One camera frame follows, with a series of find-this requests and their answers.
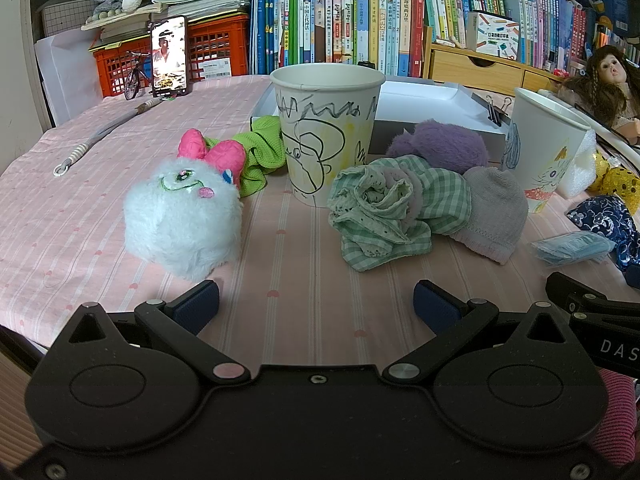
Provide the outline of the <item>green scrunchie with pink bow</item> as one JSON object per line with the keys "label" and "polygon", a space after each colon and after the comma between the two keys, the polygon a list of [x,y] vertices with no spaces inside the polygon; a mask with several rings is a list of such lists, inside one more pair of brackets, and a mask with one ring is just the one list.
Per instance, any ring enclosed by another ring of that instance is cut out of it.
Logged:
{"label": "green scrunchie with pink bow", "polygon": [[240,195],[251,196],[267,185],[267,174],[285,165],[280,119],[258,117],[250,130],[227,140],[206,138],[200,130],[189,129],[182,135],[177,156],[207,162],[221,174],[229,169]]}

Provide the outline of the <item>white fluffy plush toy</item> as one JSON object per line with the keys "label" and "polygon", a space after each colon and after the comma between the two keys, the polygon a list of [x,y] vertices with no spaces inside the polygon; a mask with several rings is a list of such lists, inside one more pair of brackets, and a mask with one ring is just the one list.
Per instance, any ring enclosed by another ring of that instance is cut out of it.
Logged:
{"label": "white fluffy plush toy", "polygon": [[239,258],[242,204],[234,177],[204,160],[163,160],[124,199],[126,251],[192,282]]}

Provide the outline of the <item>red plastic crate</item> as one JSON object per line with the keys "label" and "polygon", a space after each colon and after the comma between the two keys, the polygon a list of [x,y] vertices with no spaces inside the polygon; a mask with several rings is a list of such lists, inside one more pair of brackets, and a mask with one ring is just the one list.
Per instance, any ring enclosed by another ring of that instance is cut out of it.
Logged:
{"label": "red plastic crate", "polygon": [[[249,21],[246,14],[235,13],[188,25],[186,59],[190,82],[248,74]],[[131,53],[149,50],[149,34],[90,49],[102,94],[122,94],[126,77],[134,68]]]}

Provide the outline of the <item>blue tissue packet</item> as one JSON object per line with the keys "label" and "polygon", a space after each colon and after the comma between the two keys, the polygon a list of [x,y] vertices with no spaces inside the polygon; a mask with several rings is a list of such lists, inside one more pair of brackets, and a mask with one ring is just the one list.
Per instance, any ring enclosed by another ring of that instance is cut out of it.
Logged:
{"label": "blue tissue packet", "polygon": [[568,266],[593,260],[600,262],[615,248],[615,243],[589,231],[566,233],[529,244],[533,254],[549,266]]}

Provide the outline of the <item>brown haired doll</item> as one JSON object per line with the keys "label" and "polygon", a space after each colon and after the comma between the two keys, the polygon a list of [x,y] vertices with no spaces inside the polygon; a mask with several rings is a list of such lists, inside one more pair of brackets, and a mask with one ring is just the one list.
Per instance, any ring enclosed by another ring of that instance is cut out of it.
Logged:
{"label": "brown haired doll", "polygon": [[584,71],[563,82],[558,96],[631,146],[639,145],[639,69],[619,48],[608,44],[595,50]]}

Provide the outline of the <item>miniature bicycle model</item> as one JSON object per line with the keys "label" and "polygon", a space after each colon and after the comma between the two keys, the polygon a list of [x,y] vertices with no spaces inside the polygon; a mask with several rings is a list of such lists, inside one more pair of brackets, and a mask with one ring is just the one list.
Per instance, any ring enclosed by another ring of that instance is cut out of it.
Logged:
{"label": "miniature bicycle model", "polygon": [[139,93],[142,81],[145,81],[147,84],[151,81],[144,70],[144,64],[150,55],[149,53],[136,51],[129,51],[128,54],[132,58],[132,67],[125,78],[124,96],[127,101],[130,101]]}

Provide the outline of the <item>white foam wrap block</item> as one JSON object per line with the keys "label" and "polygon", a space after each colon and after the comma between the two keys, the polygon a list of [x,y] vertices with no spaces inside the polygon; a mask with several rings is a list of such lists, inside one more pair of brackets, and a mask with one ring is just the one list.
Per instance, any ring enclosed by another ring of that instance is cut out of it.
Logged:
{"label": "white foam wrap block", "polygon": [[596,180],[596,133],[590,129],[586,132],[576,155],[565,171],[556,192],[566,200],[585,191]]}

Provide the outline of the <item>purple fuzzy sock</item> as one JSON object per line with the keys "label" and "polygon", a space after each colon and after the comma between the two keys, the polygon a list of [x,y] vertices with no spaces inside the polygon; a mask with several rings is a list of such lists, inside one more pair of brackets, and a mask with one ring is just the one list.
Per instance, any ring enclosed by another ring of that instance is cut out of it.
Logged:
{"label": "purple fuzzy sock", "polygon": [[413,132],[395,136],[386,150],[387,157],[416,155],[431,167],[464,174],[473,167],[487,167],[489,155],[482,137],[475,131],[433,119],[420,122]]}

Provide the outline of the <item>pink striped tablecloth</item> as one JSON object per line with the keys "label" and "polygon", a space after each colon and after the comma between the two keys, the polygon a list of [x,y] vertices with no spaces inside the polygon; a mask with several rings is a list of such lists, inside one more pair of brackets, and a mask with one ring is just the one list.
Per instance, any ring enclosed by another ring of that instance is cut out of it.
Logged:
{"label": "pink striped tablecloth", "polygon": [[[268,84],[261,76],[198,84],[118,128],[55,177],[53,168],[74,146],[130,109],[128,101],[109,98],[47,131],[14,160],[1,178],[2,324],[48,346],[85,301],[124,312],[185,292],[187,282],[126,252],[122,202],[131,185],[175,153],[186,130],[210,138],[246,130]],[[242,254],[214,272],[220,308],[202,337],[250,368],[385,366],[431,337],[412,305],[413,287],[424,278],[507,311],[544,299],[549,268],[530,245],[570,232],[569,209],[556,196],[529,217],[503,266],[439,236],[428,255],[359,273],[343,260],[326,211],[299,203],[286,174],[272,174],[244,202]]]}

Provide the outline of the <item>gold sequin bow pouch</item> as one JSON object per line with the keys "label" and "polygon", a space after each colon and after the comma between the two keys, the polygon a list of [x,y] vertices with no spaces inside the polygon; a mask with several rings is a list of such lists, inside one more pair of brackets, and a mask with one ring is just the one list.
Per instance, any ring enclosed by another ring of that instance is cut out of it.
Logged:
{"label": "gold sequin bow pouch", "polygon": [[639,177],[624,166],[613,165],[600,152],[593,156],[596,178],[587,190],[594,194],[616,195],[629,210],[639,206]]}

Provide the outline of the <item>pale pink knit sock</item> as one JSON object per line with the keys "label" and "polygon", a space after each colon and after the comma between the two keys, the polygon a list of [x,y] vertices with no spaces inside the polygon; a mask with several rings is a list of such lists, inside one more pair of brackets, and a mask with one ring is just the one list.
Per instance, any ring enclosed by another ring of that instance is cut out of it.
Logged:
{"label": "pale pink knit sock", "polygon": [[496,167],[473,167],[463,177],[471,191],[471,215],[450,237],[503,266],[524,230],[528,215],[525,193],[510,171]]}

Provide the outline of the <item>wooden drawer organizer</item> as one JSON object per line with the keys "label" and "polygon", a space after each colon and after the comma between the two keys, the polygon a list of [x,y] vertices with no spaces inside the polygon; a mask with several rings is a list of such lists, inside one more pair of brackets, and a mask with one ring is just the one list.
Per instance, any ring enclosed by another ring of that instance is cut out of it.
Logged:
{"label": "wooden drawer organizer", "polygon": [[516,88],[555,91],[562,82],[561,77],[539,68],[433,41],[431,26],[424,29],[423,57],[424,79],[504,96],[515,96]]}

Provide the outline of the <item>blue floral fabric pouch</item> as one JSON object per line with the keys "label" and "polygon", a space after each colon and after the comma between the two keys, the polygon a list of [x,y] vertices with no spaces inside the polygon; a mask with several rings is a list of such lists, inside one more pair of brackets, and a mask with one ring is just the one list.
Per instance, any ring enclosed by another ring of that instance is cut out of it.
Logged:
{"label": "blue floral fabric pouch", "polygon": [[567,218],[583,231],[604,236],[614,243],[611,252],[616,268],[628,286],[639,288],[639,230],[634,219],[617,196],[590,197],[570,209]]}

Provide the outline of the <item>scribbled paper cup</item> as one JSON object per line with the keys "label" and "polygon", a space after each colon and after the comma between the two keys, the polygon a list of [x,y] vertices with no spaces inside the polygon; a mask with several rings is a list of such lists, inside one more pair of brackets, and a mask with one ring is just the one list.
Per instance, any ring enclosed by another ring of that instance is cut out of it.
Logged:
{"label": "scribbled paper cup", "polygon": [[337,175],[366,161],[385,76],[370,67],[314,63],[278,68],[270,80],[294,196],[324,208]]}

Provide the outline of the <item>green checkered cloth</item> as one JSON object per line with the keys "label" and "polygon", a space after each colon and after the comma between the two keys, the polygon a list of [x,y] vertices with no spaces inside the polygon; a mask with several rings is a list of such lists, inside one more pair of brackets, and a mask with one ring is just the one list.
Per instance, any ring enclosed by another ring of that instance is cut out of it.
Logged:
{"label": "green checkered cloth", "polygon": [[364,272],[427,254],[434,234],[460,231],[471,217],[472,194],[461,174],[404,155],[341,171],[328,208],[343,259]]}

